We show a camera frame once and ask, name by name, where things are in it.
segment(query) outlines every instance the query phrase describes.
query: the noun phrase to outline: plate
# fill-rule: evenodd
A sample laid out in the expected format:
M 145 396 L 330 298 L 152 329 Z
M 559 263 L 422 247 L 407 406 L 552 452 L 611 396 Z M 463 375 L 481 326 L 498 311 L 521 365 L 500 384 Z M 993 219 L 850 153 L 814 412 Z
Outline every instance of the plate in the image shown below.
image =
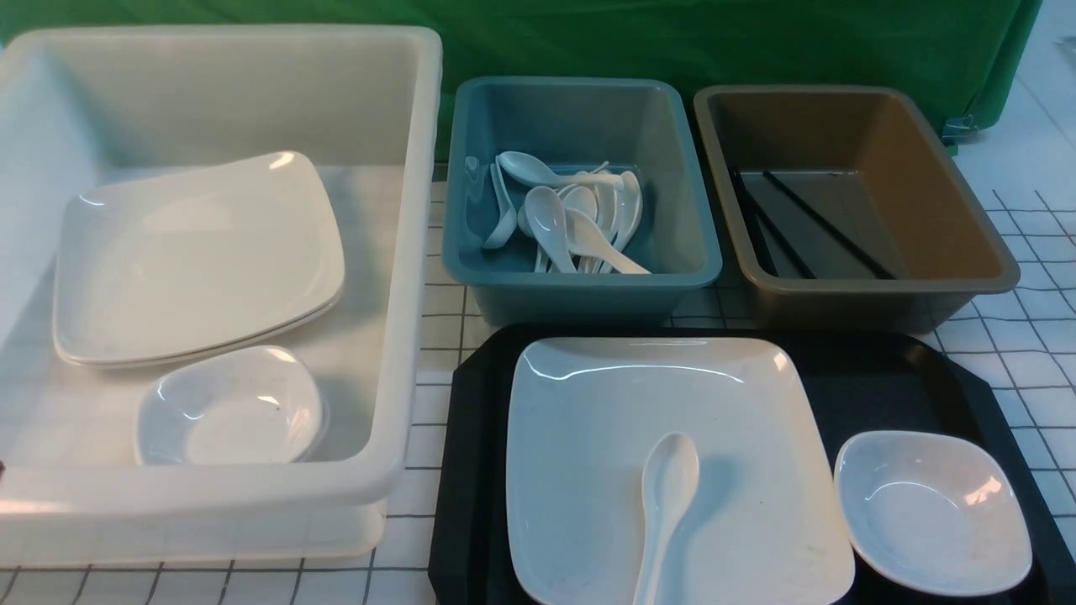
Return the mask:
M 680 431 L 698 492 L 660 603 L 831 603 L 854 559 L 789 356 L 749 338 L 551 338 L 515 367 L 506 496 L 512 564 L 547 605 L 632 601 L 647 454 Z
M 105 185 L 65 212 L 53 339 L 75 364 L 171 362 L 311 315 L 343 276 L 336 216 L 299 153 Z

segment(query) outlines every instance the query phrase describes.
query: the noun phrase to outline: white spoon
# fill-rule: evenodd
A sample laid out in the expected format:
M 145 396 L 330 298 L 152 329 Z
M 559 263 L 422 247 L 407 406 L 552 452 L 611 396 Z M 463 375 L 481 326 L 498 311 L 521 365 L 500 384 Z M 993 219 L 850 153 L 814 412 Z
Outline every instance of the white spoon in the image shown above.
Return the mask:
M 590 216 L 569 208 L 568 217 L 568 251 L 576 256 L 593 256 L 612 265 L 621 273 L 649 275 L 637 263 L 621 254 L 601 235 L 601 229 Z
M 601 235 L 606 240 L 613 241 L 617 235 L 617 189 L 606 184 L 594 185 L 594 193 L 598 202 L 598 214 L 594 222 L 601 229 Z M 586 258 L 580 266 L 584 273 L 596 273 L 601 262 L 596 258 Z
M 500 210 L 500 221 L 497 222 L 497 226 L 490 234 L 490 237 L 485 239 L 485 243 L 482 248 L 486 250 L 495 250 L 498 248 L 504 248 L 505 243 L 508 242 L 508 238 L 512 237 L 515 233 L 515 208 L 512 207 L 511 200 L 508 198 L 508 187 L 505 186 L 505 175 L 500 172 L 500 167 L 496 161 L 490 165 L 490 180 L 493 181 L 493 195 L 497 198 L 497 208 Z
M 571 264 L 571 255 L 568 253 L 568 226 L 564 202 L 556 196 L 556 192 L 549 187 L 530 189 L 523 200 L 523 211 L 526 212 L 527 223 L 535 240 L 546 251 L 556 269 L 562 273 L 575 273 L 576 266 Z
M 627 242 L 635 237 L 635 231 L 642 221 L 642 188 L 639 186 L 639 180 L 631 170 L 625 170 L 621 177 L 624 178 L 624 191 L 617 195 L 620 206 L 617 208 L 617 236 L 612 242 L 618 252 L 622 252 Z M 611 269 L 606 264 L 598 272 L 608 273 Z
M 624 180 L 619 174 L 575 174 L 564 175 L 553 172 L 544 161 L 523 152 L 501 152 L 497 156 L 500 167 L 524 185 L 537 187 L 563 187 L 565 185 L 594 185 L 609 183 L 618 189 L 624 188 Z
M 564 202 L 565 210 L 574 208 L 583 214 L 586 214 L 591 220 L 597 219 L 598 215 L 598 202 L 594 197 L 594 192 L 586 187 L 572 187 L 566 194 L 558 194 L 557 197 Z M 535 259 L 535 272 L 544 273 L 546 269 L 546 258 L 544 253 L 542 253 L 541 248 L 538 249 L 538 257 Z
M 597 168 L 595 168 L 594 170 L 591 170 L 590 172 L 579 171 L 579 172 L 576 172 L 576 174 L 597 174 L 598 172 L 603 171 L 603 169 L 606 166 L 609 166 L 609 161 L 603 161 Z M 561 187 L 560 189 L 556 189 L 556 195 L 561 196 L 561 199 L 564 199 L 564 196 L 569 191 L 576 188 L 577 186 L 578 185 L 565 185 L 565 186 Z M 518 219 L 519 227 L 520 227 L 520 230 L 523 231 L 523 235 L 527 236 L 528 238 L 535 237 L 534 234 L 530 233 L 530 226 L 527 225 L 527 217 L 526 217 L 526 215 L 523 214 L 522 212 L 520 212 L 518 216 L 519 216 L 519 219 Z
M 698 489 L 698 452 L 683 433 L 662 437 L 642 467 L 646 538 L 633 605 L 654 605 L 665 551 Z

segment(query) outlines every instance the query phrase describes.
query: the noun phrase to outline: teal plastic bin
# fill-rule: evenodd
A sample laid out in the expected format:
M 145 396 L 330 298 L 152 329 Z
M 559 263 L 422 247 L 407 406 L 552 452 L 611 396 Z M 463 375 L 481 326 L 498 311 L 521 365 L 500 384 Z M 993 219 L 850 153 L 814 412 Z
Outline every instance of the teal plastic bin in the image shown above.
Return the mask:
M 502 151 L 575 173 L 608 160 L 636 171 L 642 222 L 624 253 L 649 276 L 535 273 L 536 243 L 516 231 L 482 243 L 499 219 L 490 165 Z M 528 188 L 506 175 L 516 209 Z M 649 80 L 480 78 L 456 97 L 442 258 L 470 286 L 491 325 L 521 322 L 664 322 L 692 290 L 717 280 L 722 259 L 680 96 Z

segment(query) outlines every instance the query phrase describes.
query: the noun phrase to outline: plastic container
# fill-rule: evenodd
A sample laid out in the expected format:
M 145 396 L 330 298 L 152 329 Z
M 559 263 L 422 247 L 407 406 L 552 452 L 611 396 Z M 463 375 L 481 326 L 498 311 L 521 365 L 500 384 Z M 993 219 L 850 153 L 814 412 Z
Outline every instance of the plastic container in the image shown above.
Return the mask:
M 694 105 L 760 326 L 921 334 L 975 295 L 1006 292 L 1019 281 L 1008 248 L 904 95 L 859 86 L 713 86 Z M 793 270 L 773 233 L 745 220 L 730 167 L 817 279 Z M 763 171 L 895 279 L 876 279 Z M 777 275 L 760 264 L 752 230 Z
M 516 231 L 483 250 L 498 210 L 490 165 L 502 151 L 575 173 L 610 163 L 636 171 L 643 213 L 624 253 L 653 275 L 535 273 L 536 244 Z M 527 187 L 506 177 L 521 208 Z M 481 78 L 456 95 L 443 262 L 471 286 L 492 325 L 661 323 L 688 292 L 712 283 L 721 251 L 680 96 L 648 80 Z
M 440 39 L 411 27 L 45 30 L 0 55 L 0 565 L 377 544 L 411 416 L 440 76 Z M 56 356 L 65 206 L 107 182 L 283 150 L 317 167 L 346 266 L 330 311 L 265 341 L 302 358 L 330 408 L 316 462 L 138 466 L 136 407 L 174 366 Z

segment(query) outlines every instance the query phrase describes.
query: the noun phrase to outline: white bowl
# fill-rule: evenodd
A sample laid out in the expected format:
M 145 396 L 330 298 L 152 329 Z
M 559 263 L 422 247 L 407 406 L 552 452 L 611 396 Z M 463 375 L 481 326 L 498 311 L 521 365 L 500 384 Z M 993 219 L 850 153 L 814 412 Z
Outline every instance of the white bowl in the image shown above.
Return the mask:
M 978 446 L 931 433 L 848 440 L 834 470 L 852 546 L 896 583 L 980 596 L 1020 583 L 1031 540 L 1005 473 Z
M 139 464 L 301 460 L 328 424 L 310 371 L 291 351 L 252 347 L 178 369 L 136 416 Z

